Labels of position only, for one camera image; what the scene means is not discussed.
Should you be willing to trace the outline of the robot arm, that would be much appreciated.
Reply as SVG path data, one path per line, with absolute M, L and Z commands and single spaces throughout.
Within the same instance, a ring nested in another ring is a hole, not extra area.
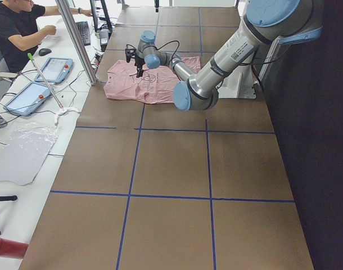
M 218 86 L 260 46 L 278 37 L 282 44 L 311 42 L 320 37 L 324 1 L 248 1 L 238 30 L 198 72 L 175 53 L 161 52 L 155 34 L 145 30 L 136 48 L 126 47 L 126 60 L 135 60 L 137 76 L 143 66 L 167 66 L 178 77 L 173 102 L 180 110 L 207 110 L 219 98 Z

